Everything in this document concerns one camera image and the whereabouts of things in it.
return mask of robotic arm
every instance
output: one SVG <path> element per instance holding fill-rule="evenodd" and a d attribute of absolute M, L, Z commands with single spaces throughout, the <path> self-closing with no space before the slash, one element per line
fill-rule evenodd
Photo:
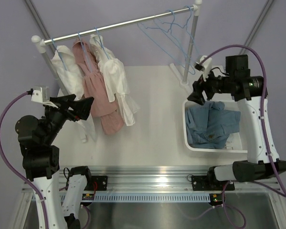
<path fill-rule="evenodd" d="M 86 120 L 94 99 L 74 101 L 74 94 L 49 98 L 46 87 L 36 87 L 32 101 L 45 106 L 45 115 L 37 119 L 32 115 L 22 117 L 15 125 L 18 134 L 23 168 L 26 177 L 41 191 L 47 211 L 49 228 L 80 229 L 78 212 L 86 187 L 93 187 L 88 167 L 75 167 L 69 172 L 67 194 L 61 207 L 59 197 L 59 148 L 52 142 L 66 120 Z M 45 228 L 45 218 L 39 196 L 35 194 L 39 228 Z"/>
<path fill-rule="evenodd" d="M 274 177 L 274 171 L 269 161 L 265 139 L 263 136 L 261 119 L 265 120 L 268 141 L 271 154 L 278 173 L 286 171 L 286 161 L 282 161 L 275 149 L 267 114 L 267 93 L 265 95 L 264 111 L 261 117 L 260 104 L 262 98 L 264 78 L 250 76 L 248 68 L 248 56 L 237 55 L 226 57 L 225 76 L 215 77 L 212 70 L 207 66 L 196 64 L 197 70 L 203 71 L 198 81 L 193 83 L 193 93 L 188 100 L 200 105 L 205 103 L 202 92 L 207 99 L 213 98 L 215 93 L 229 93 L 237 102 L 242 118 L 246 125 L 246 138 L 248 154 L 246 161 L 235 161 L 232 165 L 211 167 L 208 172 L 209 182 L 224 180 L 237 180 L 238 182 L 255 181 Z"/>

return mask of gray floor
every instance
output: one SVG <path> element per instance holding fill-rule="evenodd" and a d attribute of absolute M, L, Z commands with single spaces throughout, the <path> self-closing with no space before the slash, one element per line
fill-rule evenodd
<path fill-rule="evenodd" d="M 277 229 L 274 212 L 266 194 L 227 194 L 227 204 L 239 208 L 247 219 L 248 229 Z M 89 206 L 91 223 L 87 229 L 233 229 L 222 208 L 213 209 L 202 218 L 192 220 L 210 208 L 207 203 L 94 203 Z M 242 217 L 228 210 L 238 226 Z M 82 227 L 87 213 L 80 210 Z M 32 202 L 25 229 L 37 229 L 36 205 Z"/>

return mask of white cloth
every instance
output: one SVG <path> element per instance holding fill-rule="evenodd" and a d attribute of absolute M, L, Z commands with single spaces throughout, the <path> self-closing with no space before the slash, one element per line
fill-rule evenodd
<path fill-rule="evenodd" d="M 57 50 L 62 56 L 62 59 L 66 65 L 66 69 L 64 68 L 63 62 L 61 61 L 58 52 L 55 52 L 54 57 L 52 58 L 52 63 L 54 68 L 56 69 L 61 81 L 65 85 L 69 94 L 75 94 L 75 100 L 79 100 L 82 98 L 84 94 L 83 88 L 83 74 L 79 68 L 79 66 L 75 62 L 75 57 L 72 51 L 64 46 L 57 46 Z"/>
<path fill-rule="evenodd" d="M 65 85 L 68 93 L 75 94 L 75 100 L 79 100 L 84 94 L 83 73 L 81 72 L 79 66 L 76 64 L 75 57 L 68 47 L 64 45 L 57 46 L 57 50 L 63 58 L 67 71 L 65 70 L 57 51 L 52 58 L 53 66 L 56 69 L 61 81 Z M 87 141 L 87 135 L 91 136 L 92 139 L 96 141 L 97 135 L 91 114 L 87 120 L 79 120 L 76 123 L 79 124 L 79 137 L 83 143 Z"/>
<path fill-rule="evenodd" d="M 98 62 L 98 68 L 104 76 L 109 102 L 115 101 L 116 95 L 119 111 L 125 124 L 133 125 L 135 123 L 133 114 L 139 110 L 139 106 L 129 95 L 124 65 L 109 49 L 104 48 L 105 51 L 102 49 L 100 40 L 103 44 L 102 36 L 91 35 L 90 44 L 92 53 Z"/>

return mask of blue garment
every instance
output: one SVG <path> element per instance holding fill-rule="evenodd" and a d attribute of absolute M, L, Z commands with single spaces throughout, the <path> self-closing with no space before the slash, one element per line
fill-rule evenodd
<path fill-rule="evenodd" d="M 223 102 L 205 102 L 185 111 L 187 141 L 194 148 L 223 149 L 239 132 L 240 112 L 224 110 Z"/>

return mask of gray wall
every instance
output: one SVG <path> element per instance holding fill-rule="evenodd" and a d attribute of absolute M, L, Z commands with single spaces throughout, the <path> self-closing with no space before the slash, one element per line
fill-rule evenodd
<path fill-rule="evenodd" d="M 286 0 L 277 0 L 252 44 L 261 56 L 268 78 L 269 119 L 275 146 L 286 160 Z M 250 56 L 252 74 L 261 75 L 260 66 Z M 286 173 L 282 174 L 286 185 Z"/>
<path fill-rule="evenodd" d="M 38 34 L 21 1 L 0 0 L 0 114 L 6 105 L 32 86 L 53 88 L 54 82 L 42 57 L 31 43 Z M 2 145 L 11 164 L 21 168 L 22 156 L 14 131 L 16 121 L 24 115 L 41 116 L 41 105 L 23 98 L 7 114 L 2 126 Z M 6 229 L 14 210 L 22 181 L 7 169 L 0 158 L 0 229 Z"/>
<path fill-rule="evenodd" d="M 62 36 L 89 30 L 135 18 L 176 10 L 191 5 L 194 0 L 34 0 L 36 8 L 51 36 Z M 204 0 L 199 18 L 196 43 L 201 53 L 231 43 L 244 43 L 265 0 Z M 189 13 L 176 15 L 177 22 L 184 23 Z M 172 16 L 164 20 L 171 21 Z M 183 60 L 178 49 L 160 31 L 148 31 L 165 50 Z M 174 33 L 184 43 L 185 51 L 189 36 L 178 29 Z M 126 65 L 167 65 L 173 60 L 157 47 L 136 26 L 105 31 L 105 45 Z M 215 57 L 215 64 L 223 63 L 227 51 Z"/>

